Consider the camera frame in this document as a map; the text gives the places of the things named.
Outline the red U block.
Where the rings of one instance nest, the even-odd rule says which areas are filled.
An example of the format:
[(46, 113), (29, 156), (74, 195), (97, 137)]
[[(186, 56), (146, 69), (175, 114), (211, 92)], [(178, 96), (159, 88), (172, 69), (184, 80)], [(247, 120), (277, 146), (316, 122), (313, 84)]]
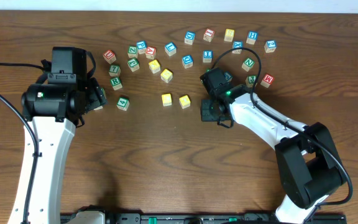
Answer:
[(112, 64), (117, 60), (116, 54), (112, 50), (105, 51), (105, 53), (103, 53), (103, 58), (109, 64)]

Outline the red I block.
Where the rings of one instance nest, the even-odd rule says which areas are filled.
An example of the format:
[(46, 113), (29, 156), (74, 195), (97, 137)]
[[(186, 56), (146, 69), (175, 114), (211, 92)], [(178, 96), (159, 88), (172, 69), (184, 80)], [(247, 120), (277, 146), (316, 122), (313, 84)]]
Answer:
[(214, 35), (215, 35), (215, 31), (207, 28), (203, 34), (203, 40), (207, 42), (212, 42)]

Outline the yellow C block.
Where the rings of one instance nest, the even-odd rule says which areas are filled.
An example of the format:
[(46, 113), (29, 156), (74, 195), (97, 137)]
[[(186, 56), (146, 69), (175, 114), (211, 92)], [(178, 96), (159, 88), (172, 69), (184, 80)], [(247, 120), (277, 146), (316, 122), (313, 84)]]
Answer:
[(170, 93), (162, 95), (162, 103), (163, 103), (163, 106), (171, 106), (172, 105), (172, 96)]

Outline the yellow O block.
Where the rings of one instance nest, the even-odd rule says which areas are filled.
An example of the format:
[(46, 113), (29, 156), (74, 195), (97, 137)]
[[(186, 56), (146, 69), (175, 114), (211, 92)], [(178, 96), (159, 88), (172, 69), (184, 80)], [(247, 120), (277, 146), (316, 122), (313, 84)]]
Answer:
[(188, 108), (191, 105), (191, 100), (188, 95), (180, 97), (179, 102), (182, 109)]

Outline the green N block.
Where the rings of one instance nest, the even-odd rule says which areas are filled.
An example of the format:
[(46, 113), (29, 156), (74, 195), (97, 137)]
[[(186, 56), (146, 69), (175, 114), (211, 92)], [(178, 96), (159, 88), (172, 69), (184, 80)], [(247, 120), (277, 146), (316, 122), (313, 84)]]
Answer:
[(254, 66), (254, 64), (255, 64), (255, 61), (248, 57), (243, 61), (242, 69), (249, 72), (250, 69), (252, 69), (252, 67)]

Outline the blue D block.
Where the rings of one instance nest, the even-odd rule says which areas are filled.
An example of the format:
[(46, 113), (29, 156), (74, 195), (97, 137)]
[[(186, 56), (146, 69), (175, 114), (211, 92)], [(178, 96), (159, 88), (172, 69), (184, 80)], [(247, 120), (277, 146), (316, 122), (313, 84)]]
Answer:
[(181, 61), (184, 68), (190, 68), (193, 66), (193, 58), (191, 55), (183, 56)]

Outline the green j block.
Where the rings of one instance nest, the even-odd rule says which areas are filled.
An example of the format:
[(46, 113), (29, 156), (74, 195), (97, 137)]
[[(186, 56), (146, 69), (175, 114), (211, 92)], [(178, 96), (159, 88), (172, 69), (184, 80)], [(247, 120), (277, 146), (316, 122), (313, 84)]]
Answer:
[(250, 75), (246, 78), (246, 86), (248, 88), (252, 88), (253, 86), (257, 85), (257, 76), (256, 75)]
[(132, 72), (135, 72), (140, 68), (139, 61), (136, 58), (128, 60), (127, 64)]

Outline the red M block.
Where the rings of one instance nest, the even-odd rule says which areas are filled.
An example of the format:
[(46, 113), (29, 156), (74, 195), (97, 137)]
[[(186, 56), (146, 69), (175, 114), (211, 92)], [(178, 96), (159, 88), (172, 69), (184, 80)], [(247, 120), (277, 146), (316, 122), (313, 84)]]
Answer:
[(274, 81), (274, 77), (266, 73), (260, 82), (260, 84), (266, 88), (268, 88)]

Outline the yellow S block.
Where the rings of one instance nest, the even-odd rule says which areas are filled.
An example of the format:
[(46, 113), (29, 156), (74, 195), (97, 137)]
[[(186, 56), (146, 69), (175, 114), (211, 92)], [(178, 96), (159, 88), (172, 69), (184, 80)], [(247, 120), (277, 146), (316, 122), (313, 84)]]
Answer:
[(234, 38), (235, 30), (234, 29), (226, 29), (224, 34), (225, 42), (232, 42)]

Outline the green 7 block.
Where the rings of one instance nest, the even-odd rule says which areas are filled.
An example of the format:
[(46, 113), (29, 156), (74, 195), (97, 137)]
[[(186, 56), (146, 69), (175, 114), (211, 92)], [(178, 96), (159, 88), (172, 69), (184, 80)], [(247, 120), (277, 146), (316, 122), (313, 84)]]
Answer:
[(108, 73), (111, 77), (119, 77), (121, 74), (121, 68), (119, 65), (111, 65)]

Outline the blue L block middle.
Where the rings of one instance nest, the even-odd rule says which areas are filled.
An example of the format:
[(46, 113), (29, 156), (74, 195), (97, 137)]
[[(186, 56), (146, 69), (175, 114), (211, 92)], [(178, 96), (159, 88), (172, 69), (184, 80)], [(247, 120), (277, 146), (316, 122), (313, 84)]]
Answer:
[(211, 63), (213, 59), (213, 51), (212, 50), (204, 50), (203, 51), (203, 63)]

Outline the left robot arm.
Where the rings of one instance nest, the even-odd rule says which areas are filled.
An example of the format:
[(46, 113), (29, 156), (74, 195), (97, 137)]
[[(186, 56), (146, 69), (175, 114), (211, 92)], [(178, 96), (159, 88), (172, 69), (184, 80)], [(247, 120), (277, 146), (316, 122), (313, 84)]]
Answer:
[(25, 146), (9, 223), (60, 223), (68, 150), (82, 116), (107, 102), (95, 78), (32, 84), (22, 95)]

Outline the green 4 block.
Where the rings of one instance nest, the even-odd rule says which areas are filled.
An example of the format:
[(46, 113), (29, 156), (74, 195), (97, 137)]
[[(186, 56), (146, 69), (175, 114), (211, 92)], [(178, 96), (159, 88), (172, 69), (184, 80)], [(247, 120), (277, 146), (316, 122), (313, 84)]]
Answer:
[(120, 97), (117, 101), (116, 106), (123, 111), (127, 111), (128, 107), (130, 105), (130, 102), (127, 98)]

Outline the yellow K block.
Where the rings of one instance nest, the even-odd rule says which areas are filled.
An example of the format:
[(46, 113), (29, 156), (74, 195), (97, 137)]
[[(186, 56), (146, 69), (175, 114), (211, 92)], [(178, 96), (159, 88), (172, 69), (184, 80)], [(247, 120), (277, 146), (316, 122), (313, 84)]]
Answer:
[(160, 71), (161, 66), (160, 66), (160, 63), (158, 62), (158, 60), (155, 59), (155, 60), (152, 60), (151, 62), (149, 62), (149, 68), (152, 73), (157, 73)]

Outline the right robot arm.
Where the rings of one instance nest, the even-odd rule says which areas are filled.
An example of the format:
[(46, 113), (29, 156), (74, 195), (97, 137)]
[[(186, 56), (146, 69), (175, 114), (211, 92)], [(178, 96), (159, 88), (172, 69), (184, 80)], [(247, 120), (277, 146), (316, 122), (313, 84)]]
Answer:
[(307, 126), (266, 105), (251, 88), (207, 86), (202, 121), (241, 124), (258, 135), (276, 155), (285, 198), (275, 216), (283, 223), (306, 223), (342, 185), (352, 187), (332, 136), (321, 123)]

